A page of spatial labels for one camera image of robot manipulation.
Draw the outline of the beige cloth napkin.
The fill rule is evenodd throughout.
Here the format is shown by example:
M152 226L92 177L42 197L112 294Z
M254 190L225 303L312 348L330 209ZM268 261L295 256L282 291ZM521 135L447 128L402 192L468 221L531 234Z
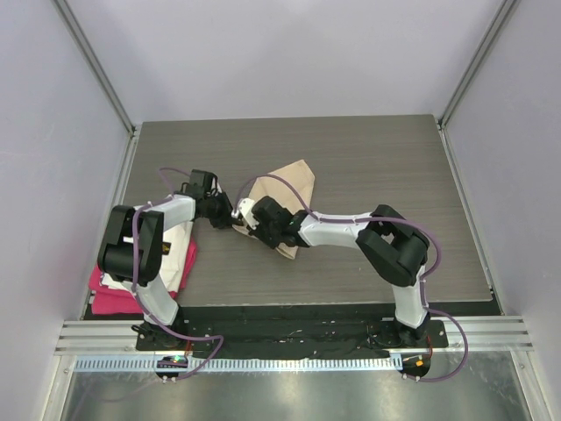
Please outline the beige cloth napkin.
M275 199L282 207L291 213L305 210L311 205L316 177L306 161L299 160L278 168L265 175L254 176L240 188L234 202L234 209L241 199L251 198L258 202L264 196ZM232 222L238 232L249 235L249 230ZM302 246L288 247L280 245L274 248L281 256L293 260Z

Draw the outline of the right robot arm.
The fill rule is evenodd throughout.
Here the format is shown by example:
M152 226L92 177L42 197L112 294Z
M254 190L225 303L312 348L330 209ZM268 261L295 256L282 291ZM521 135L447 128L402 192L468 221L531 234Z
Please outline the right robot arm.
M394 329L403 346L427 338L430 314L421 279L429 240L388 205L354 216L311 210L295 213L270 196L246 198L238 206L249 234L271 248L340 246L359 250L375 272L390 284L395 304Z

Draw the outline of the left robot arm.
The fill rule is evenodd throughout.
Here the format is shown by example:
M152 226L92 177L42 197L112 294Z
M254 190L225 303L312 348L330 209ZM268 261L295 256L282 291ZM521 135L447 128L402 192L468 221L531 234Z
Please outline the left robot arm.
M212 172L194 169L180 189L156 203L116 205L110 211L97 255L97 266L121 283L135 299L144 322L138 338L175 350L188 339L181 306L160 276L164 232L206 218L217 229L231 227L232 206Z

